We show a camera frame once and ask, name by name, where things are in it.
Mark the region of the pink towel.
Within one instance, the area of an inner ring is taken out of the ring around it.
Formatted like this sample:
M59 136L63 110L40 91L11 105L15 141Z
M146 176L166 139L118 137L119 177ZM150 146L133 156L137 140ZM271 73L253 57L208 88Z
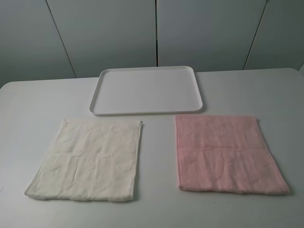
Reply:
M178 115L175 128L180 190L289 193L256 117Z

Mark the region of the cream white towel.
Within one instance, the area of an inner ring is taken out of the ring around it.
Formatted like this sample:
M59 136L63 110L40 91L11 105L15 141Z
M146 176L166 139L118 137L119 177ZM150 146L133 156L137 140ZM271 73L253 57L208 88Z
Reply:
M36 200L133 200L142 127L140 121L65 119L25 195Z

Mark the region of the white rectangular plastic tray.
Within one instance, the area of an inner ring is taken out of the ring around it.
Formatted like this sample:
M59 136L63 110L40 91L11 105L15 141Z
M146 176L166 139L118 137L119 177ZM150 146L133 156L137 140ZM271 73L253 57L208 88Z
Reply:
M196 113L203 101L189 66L107 69L89 110L96 116Z

